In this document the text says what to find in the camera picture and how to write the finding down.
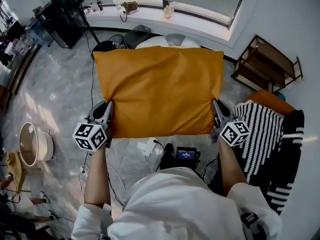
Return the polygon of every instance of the black knit fabric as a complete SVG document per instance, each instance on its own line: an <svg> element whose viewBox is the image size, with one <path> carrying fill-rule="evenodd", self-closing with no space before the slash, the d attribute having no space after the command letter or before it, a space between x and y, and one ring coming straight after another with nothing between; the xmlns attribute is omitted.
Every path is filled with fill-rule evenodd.
<svg viewBox="0 0 320 240"><path fill-rule="evenodd" d="M295 110L284 118L255 102L237 105L235 114L246 122L250 135L233 148L250 185L260 187L272 209L281 213L296 177L304 132L304 113ZM223 195L218 170L208 185Z"/></svg>

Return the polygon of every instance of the white sleeve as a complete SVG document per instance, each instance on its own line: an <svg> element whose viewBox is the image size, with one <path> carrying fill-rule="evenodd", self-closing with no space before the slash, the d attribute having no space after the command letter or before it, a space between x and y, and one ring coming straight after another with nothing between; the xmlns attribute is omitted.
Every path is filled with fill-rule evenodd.
<svg viewBox="0 0 320 240"><path fill-rule="evenodd" d="M268 229L268 235L277 239L282 230L280 216L270 208L258 186L237 183L229 191L227 198L234 200L238 210L245 209L255 213Z"/></svg>
<svg viewBox="0 0 320 240"><path fill-rule="evenodd" d="M107 227L112 222L110 205L105 204L103 209L93 204L81 205L74 223L71 239L100 239L102 231L107 231Z"/></svg>

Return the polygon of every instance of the tile floor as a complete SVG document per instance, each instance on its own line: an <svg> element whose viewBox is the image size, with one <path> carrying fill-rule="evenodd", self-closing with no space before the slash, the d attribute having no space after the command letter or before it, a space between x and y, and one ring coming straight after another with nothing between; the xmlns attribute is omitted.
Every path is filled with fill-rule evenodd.
<svg viewBox="0 0 320 240"><path fill-rule="evenodd" d="M107 40L110 31L96 31L98 38ZM91 34L87 33L89 46L96 43ZM244 101L252 91L234 81L230 75L234 65L224 61L224 79L220 98L234 106ZM96 65L93 68L93 103L103 99ZM30 65L17 96L13 97L3 119L2 134L4 147L7 151L19 150L19 133L25 122L32 122L42 131L49 131L54 142L56 160L39 162L41 171L28 174L22 189L30 190L32 196L39 197L39 191L44 191L51 204L41 204L34 207L36 215L47 216L48 209L59 217L74 220L79 206L83 203L80 182L85 186L85 177L80 173L86 152L80 150L72 133L75 126L91 107L90 90L92 86L92 59L84 35L73 49L60 48L53 43L50 48L41 48ZM218 154L217 145L213 145L208 135L160 137L165 145L173 143L176 146L197 147L201 152L197 171L202 172L205 165ZM121 200L126 194L124 187L130 187L144 176L154 172L160 160L157 160L158 147L147 157L149 163L137 148L138 143L147 143L147 139L114 139L111 149L107 150L107 164L112 186ZM216 171L216 164L209 166L205 180L209 182ZM112 196L112 215L114 218L121 212L121 206ZM59 219L50 223L57 238L69 237L73 223Z"/></svg>

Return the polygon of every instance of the window sill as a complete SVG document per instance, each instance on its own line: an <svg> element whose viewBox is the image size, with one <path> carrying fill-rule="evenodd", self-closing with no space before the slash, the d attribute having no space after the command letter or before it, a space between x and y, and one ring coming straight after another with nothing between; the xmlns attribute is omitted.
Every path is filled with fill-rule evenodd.
<svg viewBox="0 0 320 240"><path fill-rule="evenodd" d="M104 6L102 11L89 12L85 15L92 27L132 29L133 24L135 26L143 24L151 28L152 32L156 34L181 33L190 38L198 36L196 41L200 45L206 43L200 40L207 39L232 47L232 44L229 42L231 37L229 29L217 23L184 13L174 12L170 19L166 19L164 18L163 11L160 9L141 7L139 11L128 15L126 22L122 22L120 13L115 6ZM166 28L166 30L155 31L157 27Z"/></svg>

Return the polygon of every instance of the display screen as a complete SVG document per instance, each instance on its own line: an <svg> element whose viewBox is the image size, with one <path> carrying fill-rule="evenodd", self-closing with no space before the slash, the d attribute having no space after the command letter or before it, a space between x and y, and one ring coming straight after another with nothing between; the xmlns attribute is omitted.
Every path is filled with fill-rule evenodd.
<svg viewBox="0 0 320 240"><path fill-rule="evenodd" d="M195 159L195 151L186 151L186 150L179 150L178 151L178 158L179 159L187 159L187 160L193 160Z"/></svg>

